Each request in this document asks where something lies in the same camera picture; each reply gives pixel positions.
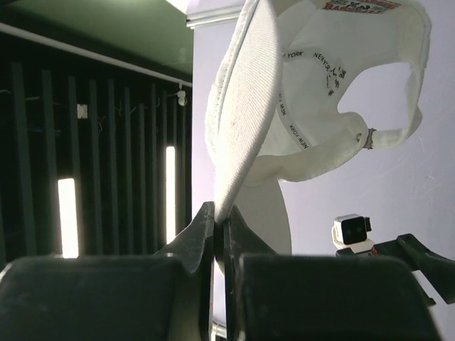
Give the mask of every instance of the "vertical slat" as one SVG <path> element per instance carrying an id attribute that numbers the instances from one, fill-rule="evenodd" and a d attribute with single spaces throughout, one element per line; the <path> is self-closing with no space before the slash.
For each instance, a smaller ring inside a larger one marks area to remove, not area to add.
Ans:
<path id="1" fill-rule="evenodd" d="M 182 170 L 182 183 L 181 183 L 181 208 L 180 211 L 182 212 L 182 223 L 183 226 L 189 224 L 188 217 L 186 214 L 186 108 L 182 107 L 180 112 L 180 120 L 181 120 L 181 142 L 180 142 L 180 158 L 181 158 L 181 170 Z"/>
<path id="2" fill-rule="evenodd" d="M 132 155 L 131 155 L 131 103 L 129 88 L 124 89 L 124 115 L 125 115 L 125 167 L 127 182 L 127 231 L 128 231 L 128 254 L 134 254 L 134 230 L 133 230 L 133 183 L 132 183 Z"/>
<path id="3" fill-rule="evenodd" d="M 159 127 L 161 134 L 161 148 L 159 149 L 160 153 L 160 162 L 159 172 L 160 172 L 160 191 L 159 191 L 159 214 L 161 217 L 161 223 L 159 225 L 158 231 L 158 248 L 160 249 L 166 245 L 166 147 L 168 146 L 168 93 L 164 90 L 161 93 L 161 126 Z"/>
<path id="4" fill-rule="evenodd" d="M 0 271 L 6 265 L 6 243 L 5 243 L 5 231 L 3 225 L 3 212 L 1 206 L 1 195 L 0 195 Z"/>
<path id="5" fill-rule="evenodd" d="M 53 235 L 52 251 L 62 253 L 60 228 L 60 205 L 58 199 L 57 156 L 55 152 L 55 124 L 52 96 L 52 76 L 50 71 L 41 72 L 44 106 L 45 159 L 48 171 L 49 212 Z"/>
<path id="6" fill-rule="evenodd" d="M 181 172 L 181 148 L 180 148 L 180 132 L 178 131 L 178 101 L 177 97 L 172 98 L 172 145 L 176 149 L 176 234 L 183 230 L 182 213 L 183 207 L 181 206 L 181 185 L 182 185 L 182 172 Z"/>
<path id="7" fill-rule="evenodd" d="M 97 84 L 90 80 L 90 126 L 92 134 L 92 176 L 93 176 L 93 200 L 95 215 L 95 239 L 97 254 L 103 254 L 102 241 L 102 215 L 101 215 L 101 182 L 100 182 L 100 148 L 98 139 L 98 103 Z"/>
<path id="8" fill-rule="evenodd" d="M 139 190 L 141 191 L 140 215 L 141 215 L 141 245 L 142 254 L 147 254 L 147 222 L 146 222 L 146 181 L 145 181 L 145 127 L 144 105 L 139 105 Z"/>
<path id="9" fill-rule="evenodd" d="M 150 134 L 151 134 L 151 155 L 150 157 L 150 199 L 151 204 L 147 207 L 150 211 L 150 229 L 151 229 L 151 252 L 155 253 L 159 250 L 158 248 L 158 231 L 159 231 L 159 214 L 158 214 L 158 206 L 159 206 L 159 165 L 158 165 L 158 157 L 156 154 L 157 150 L 157 140 L 156 140 L 156 133 L 157 133 L 157 125 L 156 125 L 156 107 L 158 105 L 158 100 L 156 97 L 156 85 L 153 84 L 151 86 L 151 126 L 150 126 Z"/>
<path id="10" fill-rule="evenodd" d="M 26 252 L 28 256 L 36 255 L 35 217 L 33 213 L 33 193 L 31 187 L 30 158 L 28 154 L 27 117 L 23 71 L 20 63 L 11 64 L 14 123 L 18 151 L 19 181 L 21 186 L 22 223 L 26 234 Z"/>
<path id="11" fill-rule="evenodd" d="M 185 144 L 185 169 L 186 169 L 186 174 L 185 174 L 185 208 L 186 208 L 186 219 L 187 219 L 187 224 L 193 219 L 193 212 L 192 212 L 192 198 L 191 198 L 191 193 L 192 193 L 192 187 L 191 187 L 191 158 L 192 158 L 192 153 L 191 153 L 191 132 L 193 131 L 192 128 L 192 115 L 191 115 L 191 108 L 189 107 L 185 111 L 185 127 L 186 127 L 186 144 Z"/>
<path id="12" fill-rule="evenodd" d="M 80 152 L 79 152 L 79 128 L 77 125 L 77 88 L 76 79 L 68 78 L 68 101 L 70 104 L 70 140 L 71 140 L 71 161 L 73 163 L 73 178 L 76 194 L 76 219 L 77 239 L 79 244 L 79 255 L 85 255 L 85 232 L 83 227 L 82 214 L 82 188 L 80 175 Z"/>
<path id="13" fill-rule="evenodd" d="M 109 125 L 109 171 L 110 171 L 110 205 L 111 205 L 111 226 L 114 242 L 114 254 L 120 254 L 119 237 L 119 198 L 117 182 L 117 145 L 116 145 L 116 124 L 115 124 L 115 88 L 114 81 L 108 81 L 108 125 Z"/>

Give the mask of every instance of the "light strip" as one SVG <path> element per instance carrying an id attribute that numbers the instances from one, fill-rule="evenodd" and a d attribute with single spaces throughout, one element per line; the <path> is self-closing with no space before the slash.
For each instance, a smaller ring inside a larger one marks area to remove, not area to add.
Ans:
<path id="1" fill-rule="evenodd" d="M 166 243 L 176 237 L 176 149 L 166 148 Z"/>
<path id="2" fill-rule="evenodd" d="M 74 179 L 58 181 L 60 201 L 60 228 L 62 232 L 62 255 L 64 258 L 79 256 L 77 240 L 76 192 Z"/>
<path id="3" fill-rule="evenodd" d="M 74 53 L 75 55 L 81 55 L 82 57 L 86 57 L 86 58 L 90 58 L 93 60 L 98 60 L 103 63 L 110 64 L 110 65 L 122 67 L 124 69 L 142 73 L 144 75 L 159 78 L 160 80 L 167 80 L 172 83 L 182 84 L 182 85 L 185 85 L 186 87 L 193 86 L 192 83 L 186 82 L 185 80 L 180 80 L 178 78 L 164 75 L 162 73 L 152 71 L 152 70 L 146 69 L 144 67 L 139 67 L 139 66 L 136 66 L 136 65 L 133 65 L 130 63 L 123 62 L 118 59 L 107 57 L 106 55 L 100 55 L 99 53 L 85 50 L 83 48 L 78 48 L 78 47 L 70 45 L 70 44 L 62 43 L 61 41 L 58 41 L 58 40 L 46 38 L 46 37 L 22 30 L 20 28 L 14 27 L 14 26 L 6 25 L 5 23 L 0 23 L 0 32 L 6 33 L 6 34 L 9 34 L 12 36 L 16 36 L 16 37 L 19 37 L 22 39 L 34 41 L 36 43 L 50 46 L 52 48 L 57 48 L 58 50 L 63 50 L 66 52 Z"/>

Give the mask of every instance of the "white cable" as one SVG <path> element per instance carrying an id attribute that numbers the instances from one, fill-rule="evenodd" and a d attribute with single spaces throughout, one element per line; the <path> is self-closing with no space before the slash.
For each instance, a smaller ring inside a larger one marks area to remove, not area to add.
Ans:
<path id="1" fill-rule="evenodd" d="M 6 33 L 6 34 L 9 34 L 9 35 L 12 35 L 12 36 L 16 36 L 16 37 L 19 37 L 19 38 L 22 38 L 22 39 L 34 41 L 36 43 L 40 43 L 40 44 L 43 44 L 43 45 L 46 45 L 46 46 L 50 46 L 52 48 L 57 48 L 58 50 L 64 50 L 64 51 L 67 51 L 67 52 L 70 52 L 70 53 L 74 53 L 75 55 L 81 55 L 82 57 L 90 58 L 90 59 L 93 59 L 93 60 L 98 60 L 98 61 L 103 62 L 103 63 L 107 63 L 107 64 L 110 64 L 110 65 L 115 65 L 115 66 L 118 66 L 118 67 L 121 67 L 121 68 L 124 68 L 124 69 L 128 69 L 128 70 L 131 70 L 131 71 L 142 73 L 144 75 L 148 75 L 148 76 L 151 76 L 151 77 L 159 78 L 160 80 L 167 80 L 168 82 L 182 84 L 182 85 L 185 85 L 187 87 L 192 87 L 193 86 L 193 83 L 186 82 L 185 80 L 180 80 L 178 78 L 171 77 L 171 76 L 168 76 L 168 75 L 164 75 L 162 73 L 159 73 L 159 72 L 156 72 L 156 71 L 152 71 L 152 70 L 146 69 L 144 67 L 140 67 L 140 66 L 136 66 L 136 65 L 133 65 L 133 64 L 130 64 L 130 63 L 122 62 L 121 60 L 114 59 L 114 58 L 111 58 L 111 57 L 107 57 L 106 55 L 100 55 L 99 53 L 95 53 L 95 52 L 92 52 L 92 51 L 89 51 L 89 50 L 85 50 L 83 48 L 78 48 L 76 46 L 69 45 L 67 43 L 62 43 L 61 41 L 58 41 L 58 40 L 53 40 L 53 39 L 50 39 L 50 38 L 46 38 L 46 37 L 40 36 L 38 34 L 22 30 L 22 29 L 17 28 L 17 27 L 6 25 L 5 23 L 0 23 L 0 32 Z"/>
<path id="2" fill-rule="evenodd" d="M 188 14 L 186 17 L 186 27 L 194 29 L 196 27 L 213 25 L 216 23 L 228 23 L 239 18 L 243 6 L 230 7 L 226 9 L 216 9 L 202 13 Z"/>
<path id="3" fill-rule="evenodd" d="M 226 327 L 223 325 L 219 325 L 215 321 L 213 321 L 213 329 L 212 331 L 218 335 L 219 337 L 222 337 L 223 339 L 228 338 L 228 331 L 226 330 Z"/>

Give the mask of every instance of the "ceiling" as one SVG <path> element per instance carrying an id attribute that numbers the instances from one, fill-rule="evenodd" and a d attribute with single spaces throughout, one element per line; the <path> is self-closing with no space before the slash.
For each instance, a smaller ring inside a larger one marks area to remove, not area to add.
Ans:
<path id="1" fill-rule="evenodd" d="M 104 45 L 193 73 L 193 32 L 166 0 L 19 0 L 17 12 Z"/>

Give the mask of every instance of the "lavender wall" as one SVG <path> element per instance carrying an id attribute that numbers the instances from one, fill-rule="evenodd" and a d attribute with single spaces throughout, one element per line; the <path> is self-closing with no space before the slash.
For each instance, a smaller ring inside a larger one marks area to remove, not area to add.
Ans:
<path id="1" fill-rule="evenodd" d="M 228 9 L 243 5 L 245 0 L 186 0 L 188 2 L 187 14 Z"/>
<path id="2" fill-rule="evenodd" d="M 404 145 L 362 151 L 343 167 L 305 183 L 282 183 L 295 254 L 333 254 L 333 218 L 358 213 L 371 217 L 376 242 L 413 233 L 435 252 L 455 259 L 455 1 L 422 0 L 433 21 L 432 45 L 420 107 L 424 121 Z M 214 1 L 199 1 L 200 8 Z M 210 86 L 235 24 L 197 28 L 194 35 L 193 207 L 212 199 L 214 168 L 204 141 Z M 361 113 L 369 126 L 387 129 L 407 123 L 405 65 L 364 72 L 351 85 L 340 111 Z M 432 308 L 447 340 L 455 340 L 455 306 Z M 215 286 L 215 317 L 223 319 L 222 287 Z"/>

